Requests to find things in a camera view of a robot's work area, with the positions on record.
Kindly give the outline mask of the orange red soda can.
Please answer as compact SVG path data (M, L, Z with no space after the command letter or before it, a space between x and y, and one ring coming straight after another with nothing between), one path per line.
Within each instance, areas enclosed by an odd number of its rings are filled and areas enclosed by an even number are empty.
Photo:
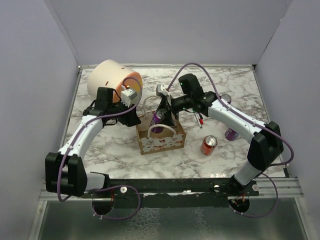
M211 155L215 150L215 148L217 147L217 145L218 145L218 140L216 139L216 137L213 135L207 135L204 137L202 141L200 151L202 154L206 156Z

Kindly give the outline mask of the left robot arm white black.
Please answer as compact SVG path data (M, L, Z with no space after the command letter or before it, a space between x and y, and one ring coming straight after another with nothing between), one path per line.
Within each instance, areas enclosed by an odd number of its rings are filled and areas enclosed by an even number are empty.
M93 190L97 196L106 197L111 190L108 175L98 172L86 172L83 160L98 133L109 125L110 120L127 127L140 124L136 106L139 95L133 88L127 88L118 94L115 102L115 90L99 87L96 99L83 111L78 128L67 143L57 152L45 157L46 190L58 196L80 197Z

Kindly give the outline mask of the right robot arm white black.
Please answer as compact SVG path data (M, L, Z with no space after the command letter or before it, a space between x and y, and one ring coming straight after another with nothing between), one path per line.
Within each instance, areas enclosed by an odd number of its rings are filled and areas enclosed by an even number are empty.
M181 76L178 81L184 94L180 97L173 98L163 84L156 87L156 95L161 97L158 109L164 111L162 123L170 123L171 117L177 118L181 111L194 109L197 113L225 124L245 139L250 145L247 161L231 177L229 184L234 195L242 195L247 191L248 184L270 167L283 152L279 125L273 121L264 123L256 120L232 107L216 93L204 92L192 73Z

